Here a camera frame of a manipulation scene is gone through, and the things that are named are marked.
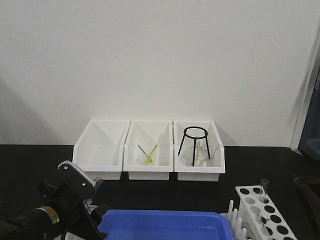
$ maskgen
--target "white test tube rack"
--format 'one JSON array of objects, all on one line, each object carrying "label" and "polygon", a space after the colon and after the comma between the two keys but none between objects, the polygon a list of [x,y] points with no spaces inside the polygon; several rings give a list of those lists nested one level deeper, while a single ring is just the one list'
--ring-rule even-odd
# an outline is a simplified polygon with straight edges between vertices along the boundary
[{"label": "white test tube rack", "polygon": [[228,213],[221,214],[235,240],[297,240],[270,197],[259,200],[260,185],[237,186],[235,190],[240,197],[239,210],[231,200]]}]

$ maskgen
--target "white plastic bin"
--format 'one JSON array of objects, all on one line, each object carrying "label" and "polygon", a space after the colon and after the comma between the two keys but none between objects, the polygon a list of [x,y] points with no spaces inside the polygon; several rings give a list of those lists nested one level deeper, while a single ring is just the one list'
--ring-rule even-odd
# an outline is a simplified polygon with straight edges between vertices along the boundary
[{"label": "white plastic bin", "polygon": [[93,179],[119,180],[129,120],[90,120],[74,145],[73,162]]},{"label": "white plastic bin", "polygon": [[[178,155],[179,148],[184,136],[184,129],[187,127],[201,127],[207,130],[208,146],[210,159],[207,158],[202,166],[189,165],[186,159],[186,150],[193,150],[194,140],[188,137],[184,142]],[[208,181],[217,182],[219,175],[224,174],[225,170],[225,150],[220,140],[216,125],[213,121],[173,121],[174,132],[174,171],[177,172],[180,181]],[[192,137],[202,137],[203,130],[194,130]],[[205,150],[207,154],[207,145],[205,138],[196,140],[197,144]]]},{"label": "white plastic bin", "polygon": [[[152,164],[146,163],[156,145]],[[169,180],[169,172],[174,170],[171,120],[131,122],[124,147],[123,170],[128,171],[130,180]]]}]

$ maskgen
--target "metal ring stand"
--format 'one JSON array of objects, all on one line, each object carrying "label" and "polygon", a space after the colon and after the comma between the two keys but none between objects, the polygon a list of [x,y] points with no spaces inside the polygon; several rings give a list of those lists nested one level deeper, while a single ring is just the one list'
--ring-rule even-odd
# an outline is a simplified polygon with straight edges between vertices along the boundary
[{"label": "metal ring stand", "polygon": [[[188,129],[201,129],[201,130],[203,130],[203,132],[204,132],[204,136],[199,136],[199,137],[190,136],[190,135],[187,134]],[[200,126],[189,126],[189,127],[186,127],[186,128],[183,130],[183,138],[182,138],[182,141],[181,141],[181,144],[180,144],[178,156],[180,155],[180,151],[181,151],[182,145],[184,144],[184,140],[185,140],[185,137],[186,137],[186,136],[187,136],[188,138],[190,138],[190,139],[193,139],[192,167],[195,166],[196,142],[197,142],[197,140],[205,139],[206,149],[207,149],[207,152],[208,152],[208,158],[210,159],[210,151],[209,151],[209,145],[208,145],[208,131],[205,130],[203,127],[200,127]]]}]

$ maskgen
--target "blue plastic tray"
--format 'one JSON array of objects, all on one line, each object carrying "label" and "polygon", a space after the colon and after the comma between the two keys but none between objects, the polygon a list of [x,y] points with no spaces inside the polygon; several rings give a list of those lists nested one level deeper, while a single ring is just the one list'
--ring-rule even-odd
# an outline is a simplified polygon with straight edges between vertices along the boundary
[{"label": "blue plastic tray", "polygon": [[106,240],[232,240],[227,220],[204,211],[108,210],[98,226]]}]

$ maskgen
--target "black table surface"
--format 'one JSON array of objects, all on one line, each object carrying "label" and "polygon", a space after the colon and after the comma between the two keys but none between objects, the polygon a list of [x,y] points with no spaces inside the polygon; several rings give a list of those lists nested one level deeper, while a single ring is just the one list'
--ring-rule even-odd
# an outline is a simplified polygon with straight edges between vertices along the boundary
[{"label": "black table surface", "polygon": [[[43,199],[38,185],[65,160],[72,161],[72,145],[0,145],[0,220],[27,212]],[[239,207],[237,186],[260,185],[267,179],[268,195],[299,240],[314,234],[305,207],[298,199],[294,179],[320,179],[320,162],[312,162],[286,147],[225,147],[225,173],[218,182],[105,180],[93,204],[111,209],[176,210],[226,213],[229,201]]]}]

